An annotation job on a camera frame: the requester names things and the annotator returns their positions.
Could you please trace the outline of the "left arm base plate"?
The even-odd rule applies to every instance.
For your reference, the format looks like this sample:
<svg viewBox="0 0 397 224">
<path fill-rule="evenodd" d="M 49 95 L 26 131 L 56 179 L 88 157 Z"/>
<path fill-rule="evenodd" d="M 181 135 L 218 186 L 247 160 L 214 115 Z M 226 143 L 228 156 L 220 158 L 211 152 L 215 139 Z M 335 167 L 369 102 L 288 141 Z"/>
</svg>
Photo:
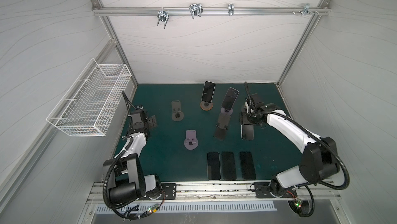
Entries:
<svg viewBox="0 0 397 224">
<path fill-rule="evenodd" d="M 147 194 L 145 197 L 139 198 L 139 201 L 160 201 L 163 199 L 175 200 L 177 190 L 176 183 L 162 183 L 161 189 L 163 190 L 163 193 L 159 192 L 158 196 L 149 196 L 149 194 Z"/>
</svg>

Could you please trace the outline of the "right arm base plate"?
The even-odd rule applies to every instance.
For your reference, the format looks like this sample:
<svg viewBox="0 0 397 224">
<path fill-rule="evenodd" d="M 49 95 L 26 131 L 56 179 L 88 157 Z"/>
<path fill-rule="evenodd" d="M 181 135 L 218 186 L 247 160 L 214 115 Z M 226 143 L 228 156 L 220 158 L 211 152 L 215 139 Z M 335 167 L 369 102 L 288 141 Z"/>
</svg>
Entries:
<svg viewBox="0 0 397 224">
<path fill-rule="evenodd" d="M 254 182 L 249 191 L 255 193 L 256 198 L 297 198 L 293 187 L 283 188 L 277 181 Z"/>
</svg>

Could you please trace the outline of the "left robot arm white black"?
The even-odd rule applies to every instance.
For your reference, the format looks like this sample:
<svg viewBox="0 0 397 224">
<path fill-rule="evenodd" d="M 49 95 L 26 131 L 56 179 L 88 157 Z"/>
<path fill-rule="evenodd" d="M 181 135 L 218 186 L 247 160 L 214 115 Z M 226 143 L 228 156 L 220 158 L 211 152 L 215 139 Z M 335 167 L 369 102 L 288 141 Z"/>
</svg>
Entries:
<svg viewBox="0 0 397 224">
<path fill-rule="evenodd" d="M 117 210 L 133 201 L 148 197 L 159 199 L 162 186 L 156 174 L 145 175 L 140 155 L 149 137 L 149 118 L 142 111 L 129 116 L 124 146 L 117 155 L 103 163 L 102 196 L 107 207 Z"/>
</svg>

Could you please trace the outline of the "phone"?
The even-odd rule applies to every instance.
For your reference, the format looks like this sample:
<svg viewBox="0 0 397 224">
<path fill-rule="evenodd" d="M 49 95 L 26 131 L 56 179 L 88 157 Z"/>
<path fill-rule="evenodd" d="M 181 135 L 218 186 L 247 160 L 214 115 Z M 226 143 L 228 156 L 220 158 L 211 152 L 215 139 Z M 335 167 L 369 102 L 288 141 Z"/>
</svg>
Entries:
<svg viewBox="0 0 397 224">
<path fill-rule="evenodd" d="M 240 166 L 244 180 L 256 180 L 256 172 L 251 152 L 240 152 Z"/>
<path fill-rule="evenodd" d="M 210 181 L 221 180 L 220 154 L 208 152 L 207 154 L 207 178 Z"/>
<path fill-rule="evenodd" d="M 238 95 L 239 95 L 238 90 L 229 87 L 221 104 L 221 107 L 227 112 L 231 111 L 238 98 Z"/>
<path fill-rule="evenodd" d="M 222 152 L 222 176 L 224 180 L 236 180 L 236 164 L 233 152 Z"/>
<path fill-rule="evenodd" d="M 215 91 L 216 84 L 214 82 L 205 81 L 201 101 L 211 103 Z"/>
<path fill-rule="evenodd" d="M 253 125 L 241 125 L 241 137 L 242 140 L 251 141 L 254 139 L 254 126 Z"/>
</svg>

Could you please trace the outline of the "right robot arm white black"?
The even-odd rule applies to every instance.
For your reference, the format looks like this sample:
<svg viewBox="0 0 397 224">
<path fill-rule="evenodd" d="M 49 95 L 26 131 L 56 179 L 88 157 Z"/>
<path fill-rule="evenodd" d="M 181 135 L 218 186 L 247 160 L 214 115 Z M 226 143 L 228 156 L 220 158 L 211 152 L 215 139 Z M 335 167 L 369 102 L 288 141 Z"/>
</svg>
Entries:
<svg viewBox="0 0 397 224">
<path fill-rule="evenodd" d="M 280 198 L 291 187 L 323 185 L 334 190 L 345 190 L 350 185 L 346 165 L 338 155 L 337 144 L 330 137 L 316 135 L 289 117 L 281 109 L 240 113 L 242 138 L 249 138 L 249 126 L 268 124 L 284 135 L 301 152 L 297 166 L 284 170 L 271 180 L 268 191 Z"/>
</svg>

